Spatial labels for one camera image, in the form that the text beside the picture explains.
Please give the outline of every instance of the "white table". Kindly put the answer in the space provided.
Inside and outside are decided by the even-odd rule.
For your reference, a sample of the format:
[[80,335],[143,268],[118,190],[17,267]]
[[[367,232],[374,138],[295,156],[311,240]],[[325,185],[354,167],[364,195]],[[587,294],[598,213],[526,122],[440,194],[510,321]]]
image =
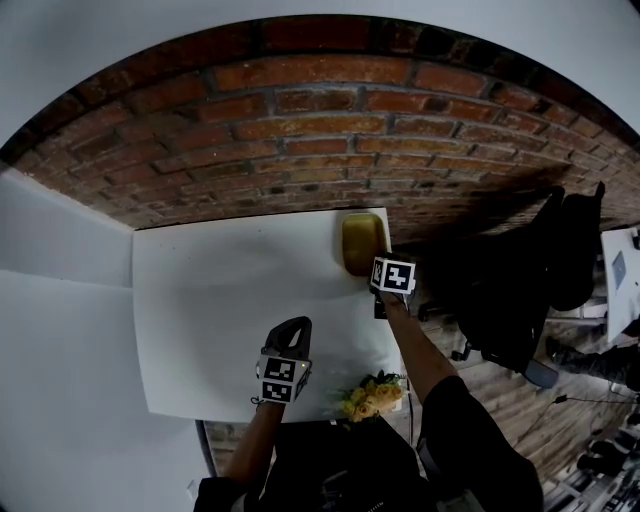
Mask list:
[[[640,251],[633,247],[631,229],[604,231],[601,238],[607,276],[607,340],[611,343],[640,315]],[[620,253],[626,275],[618,287],[613,264]]]
[[[372,212],[383,220],[385,209]],[[367,373],[400,371],[389,324],[373,318],[365,278],[342,264],[342,219],[309,212],[172,226],[134,235],[140,368],[151,412],[247,422],[255,364],[269,331],[313,322],[313,373],[285,421],[336,416]]]

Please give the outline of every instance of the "yellow flower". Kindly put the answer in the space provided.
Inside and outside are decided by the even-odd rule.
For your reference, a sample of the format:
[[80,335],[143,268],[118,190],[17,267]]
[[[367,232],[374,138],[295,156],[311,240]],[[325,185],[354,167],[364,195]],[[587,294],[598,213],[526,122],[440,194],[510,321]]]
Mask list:
[[356,411],[356,406],[350,400],[346,402],[342,402],[342,411],[347,415],[351,416]]
[[370,403],[368,402],[363,402],[361,403],[358,407],[356,407],[356,412],[355,412],[355,417],[359,418],[357,420],[354,421],[361,421],[364,418],[370,418],[371,416],[373,416],[376,413],[376,408],[373,407]]
[[391,398],[394,401],[400,400],[404,396],[404,391],[400,386],[393,386],[391,388]]
[[376,383],[374,380],[370,380],[367,382],[367,385],[364,387],[364,390],[367,392],[367,395],[375,395],[376,394]]
[[367,392],[362,388],[356,388],[351,393],[351,401],[353,403],[358,403],[367,395]]
[[392,390],[393,390],[393,386],[391,384],[380,384],[378,386],[378,389],[376,389],[376,398],[379,401],[386,403],[389,400],[392,400],[391,398]]

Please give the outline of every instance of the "human arm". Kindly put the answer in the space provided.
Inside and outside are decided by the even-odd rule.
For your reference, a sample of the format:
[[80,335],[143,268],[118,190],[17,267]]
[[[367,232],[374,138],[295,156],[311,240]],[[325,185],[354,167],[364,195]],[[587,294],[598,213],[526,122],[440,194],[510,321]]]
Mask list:
[[285,404],[264,402],[238,443],[224,476],[249,491],[264,487]]
[[251,501],[258,498],[269,472],[284,408],[285,404],[275,402],[258,406],[221,478],[205,478],[200,483],[194,512],[226,512],[239,498],[244,497],[245,502],[247,496]]
[[418,454],[429,480],[442,478],[471,490],[487,512],[541,511],[542,488],[533,464],[509,445],[404,304],[391,294],[382,293],[381,299],[423,404]]

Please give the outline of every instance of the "black chair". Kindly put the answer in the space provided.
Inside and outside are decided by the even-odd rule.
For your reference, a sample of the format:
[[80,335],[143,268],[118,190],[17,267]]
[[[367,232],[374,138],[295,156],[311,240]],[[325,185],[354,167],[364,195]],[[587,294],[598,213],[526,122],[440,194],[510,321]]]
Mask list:
[[[481,258],[482,267],[454,280],[446,309],[467,338],[464,352],[453,352],[454,360],[466,360],[471,350],[479,350],[484,359],[533,384],[553,387],[557,372],[533,356],[550,305],[573,309],[593,290],[603,194],[601,184],[593,198],[568,196],[563,203],[564,189],[555,189],[530,225],[495,237],[491,257]],[[432,308],[422,305],[421,319]]]

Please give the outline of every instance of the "cable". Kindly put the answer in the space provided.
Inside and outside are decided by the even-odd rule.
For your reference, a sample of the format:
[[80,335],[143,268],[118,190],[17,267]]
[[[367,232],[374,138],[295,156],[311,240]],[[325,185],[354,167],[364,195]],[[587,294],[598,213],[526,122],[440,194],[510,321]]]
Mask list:
[[542,413],[540,414],[540,416],[538,416],[538,419],[536,421],[533,422],[533,424],[529,427],[529,429],[524,433],[524,435],[522,435],[521,437],[518,438],[518,440],[516,441],[516,444],[513,445],[513,448],[515,449],[522,441],[524,441],[524,439],[531,433],[531,431],[535,428],[535,426],[540,423],[540,420],[544,417],[545,414],[547,414],[547,411],[549,410],[549,407],[551,407],[553,404],[555,404],[555,400],[553,402],[550,402],[547,404],[547,406],[544,408],[544,411],[542,411]]
[[407,391],[409,395],[409,444],[413,446],[413,399],[411,398],[411,383],[407,379]]
[[574,402],[590,402],[594,404],[635,404],[636,403],[635,401],[634,402],[619,402],[619,401],[616,402],[612,400],[589,400],[586,398],[573,398],[573,397],[568,397],[567,395],[560,395],[559,397],[556,397],[556,399],[553,402],[549,402],[547,404],[547,406],[544,408],[544,411],[542,411],[540,416],[538,416],[538,419],[536,419],[536,421],[533,422],[533,424],[529,427],[529,429],[516,441],[516,444],[514,444],[513,447],[516,448],[531,433],[531,431],[538,425],[538,423],[540,423],[540,420],[547,413],[547,411],[549,410],[549,407],[551,407],[554,404],[561,404],[563,402],[566,402],[567,400],[573,400]]

